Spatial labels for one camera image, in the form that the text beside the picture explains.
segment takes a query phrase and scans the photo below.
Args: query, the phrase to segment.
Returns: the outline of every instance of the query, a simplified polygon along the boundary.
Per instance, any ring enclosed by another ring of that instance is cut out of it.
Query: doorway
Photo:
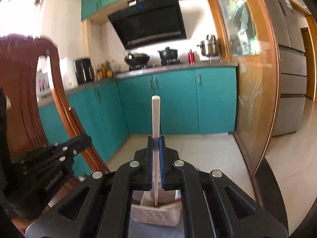
[[[314,100],[315,97],[315,57],[314,49],[308,28],[301,28],[307,66],[307,85],[305,97]]]

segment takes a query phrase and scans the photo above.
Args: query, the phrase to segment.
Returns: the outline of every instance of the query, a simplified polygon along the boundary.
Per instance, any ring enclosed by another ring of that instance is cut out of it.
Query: black air fryer
[[[95,80],[94,70],[89,58],[75,60],[75,72],[78,85]]]

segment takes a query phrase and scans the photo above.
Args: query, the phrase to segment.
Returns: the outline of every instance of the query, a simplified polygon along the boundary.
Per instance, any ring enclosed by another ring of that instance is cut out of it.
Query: refrigerator drawer
[[[281,74],[281,94],[306,94],[307,77]]]
[[[307,76],[306,57],[290,49],[280,48],[282,73]]]
[[[291,133],[301,127],[305,97],[281,98],[273,136]]]

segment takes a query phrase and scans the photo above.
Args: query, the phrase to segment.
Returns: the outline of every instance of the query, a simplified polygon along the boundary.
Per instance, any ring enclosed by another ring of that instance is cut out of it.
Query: wooden chair
[[[0,37],[0,87],[11,103],[11,108],[7,110],[7,140],[12,161],[27,151],[49,145],[38,111],[35,87],[38,58],[42,55],[50,57],[52,95],[69,137],[74,138],[85,132],[65,95],[58,50],[53,43],[45,38],[33,39],[17,34]],[[110,172],[94,147],[86,149],[82,156],[92,171]],[[66,182],[46,210],[78,183],[77,178]],[[25,226],[21,223],[28,224],[23,220],[17,220],[16,223],[22,232]]]

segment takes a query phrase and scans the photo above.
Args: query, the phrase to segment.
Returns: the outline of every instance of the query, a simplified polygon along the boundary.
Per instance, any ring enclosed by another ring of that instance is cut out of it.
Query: floor
[[[147,146],[146,135],[132,135],[121,149],[107,162],[111,171],[131,161],[136,150]],[[182,160],[201,171],[219,169],[235,182],[245,193],[255,199],[247,168],[232,135],[182,135],[165,136],[168,148],[178,151]]]
[[[291,234],[317,197],[317,106],[306,98],[302,126],[273,137],[265,158],[279,184]]]

